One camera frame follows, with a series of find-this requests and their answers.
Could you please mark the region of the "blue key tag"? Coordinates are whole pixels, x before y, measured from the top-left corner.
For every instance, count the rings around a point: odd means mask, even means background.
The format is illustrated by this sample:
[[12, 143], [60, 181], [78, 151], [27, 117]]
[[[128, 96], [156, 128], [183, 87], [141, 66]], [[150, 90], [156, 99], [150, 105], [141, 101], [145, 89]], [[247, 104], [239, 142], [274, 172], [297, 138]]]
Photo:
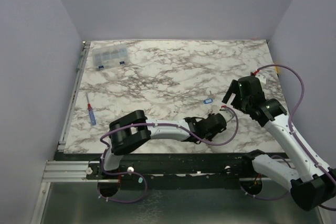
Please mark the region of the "blue key tag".
[[206, 100], [203, 101], [204, 104], [210, 104], [213, 103], [213, 99], [212, 98], [208, 98]]

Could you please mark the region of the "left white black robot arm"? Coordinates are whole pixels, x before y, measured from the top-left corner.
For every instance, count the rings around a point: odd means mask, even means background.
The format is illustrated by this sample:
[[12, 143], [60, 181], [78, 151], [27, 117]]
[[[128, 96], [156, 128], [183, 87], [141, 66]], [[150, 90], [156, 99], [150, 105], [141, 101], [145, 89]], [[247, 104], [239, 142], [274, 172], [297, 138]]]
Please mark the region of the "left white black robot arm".
[[217, 134], [226, 130], [225, 118], [209, 114], [206, 118], [186, 117], [179, 121], [151, 119], [143, 110], [133, 111], [109, 124], [106, 153], [98, 166], [98, 173], [110, 179], [118, 170], [123, 156], [132, 153], [150, 140], [175, 140], [197, 143], [211, 141]]

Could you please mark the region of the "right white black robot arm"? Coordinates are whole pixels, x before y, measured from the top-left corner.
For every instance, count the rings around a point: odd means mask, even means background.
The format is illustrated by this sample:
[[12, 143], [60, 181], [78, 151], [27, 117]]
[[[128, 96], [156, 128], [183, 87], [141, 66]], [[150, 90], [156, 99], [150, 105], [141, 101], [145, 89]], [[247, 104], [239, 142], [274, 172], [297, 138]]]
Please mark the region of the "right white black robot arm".
[[246, 76], [233, 80], [223, 97], [227, 103], [257, 121], [274, 139], [294, 164], [294, 168], [275, 161], [260, 150], [252, 151], [241, 164], [246, 177], [260, 173], [290, 192], [303, 210], [309, 211], [335, 197], [335, 169], [313, 151], [302, 135], [289, 122], [286, 109], [276, 99], [266, 99], [260, 80]]

